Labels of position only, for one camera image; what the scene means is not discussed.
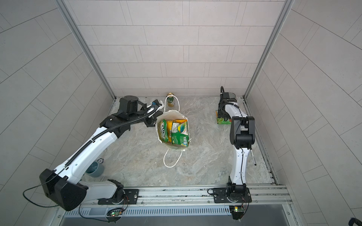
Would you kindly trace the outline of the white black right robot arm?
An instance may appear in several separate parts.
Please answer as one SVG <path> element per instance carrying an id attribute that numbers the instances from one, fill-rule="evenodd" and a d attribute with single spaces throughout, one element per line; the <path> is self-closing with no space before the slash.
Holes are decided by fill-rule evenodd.
<path id="1" fill-rule="evenodd" d="M 232 172 L 226 186 L 229 199 L 236 200 L 246 193 L 247 160 L 252 145 L 255 143 L 255 119 L 245 114 L 237 103 L 234 93 L 220 88 L 217 119 L 230 122 L 230 143 L 234 146 L 234 162 Z"/>

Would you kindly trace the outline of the green chip snack bag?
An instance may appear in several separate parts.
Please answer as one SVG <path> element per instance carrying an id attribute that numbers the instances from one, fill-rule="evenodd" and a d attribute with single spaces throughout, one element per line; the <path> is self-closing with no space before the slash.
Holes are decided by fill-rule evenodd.
<path id="1" fill-rule="evenodd" d="M 220 124 L 220 125 L 230 125 L 232 123 L 231 119 L 225 119 L 225 118 L 218 117 L 218 111 L 216 111 L 216 121 L 217 121 L 217 124 Z"/>

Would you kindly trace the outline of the green colourful snack bag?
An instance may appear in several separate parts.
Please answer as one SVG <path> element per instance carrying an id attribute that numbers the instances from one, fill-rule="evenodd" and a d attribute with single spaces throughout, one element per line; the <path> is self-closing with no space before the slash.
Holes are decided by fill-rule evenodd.
<path id="1" fill-rule="evenodd" d="M 189 127 L 188 122 L 173 122 L 171 129 L 171 142 L 173 145 L 189 146 Z"/>

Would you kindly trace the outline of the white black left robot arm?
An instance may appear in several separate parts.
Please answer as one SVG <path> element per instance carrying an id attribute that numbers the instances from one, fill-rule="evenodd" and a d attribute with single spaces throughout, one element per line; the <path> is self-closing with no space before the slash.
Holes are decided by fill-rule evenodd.
<path id="1" fill-rule="evenodd" d="M 120 98 L 119 103 L 118 111 L 105 118 L 91 138 L 71 157 L 55 169 L 45 169 L 40 174 L 46 197 L 65 211 L 74 210 L 83 202 L 92 200 L 101 200 L 107 204 L 125 201 L 120 182 L 109 179 L 86 183 L 81 182 L 81 178 L 108 146 L 130 131 L 131 125 L 143 122 L 147 127 L 154 127 L 165 105 L 157 99 L 147 105 L 135 96 Z"/>

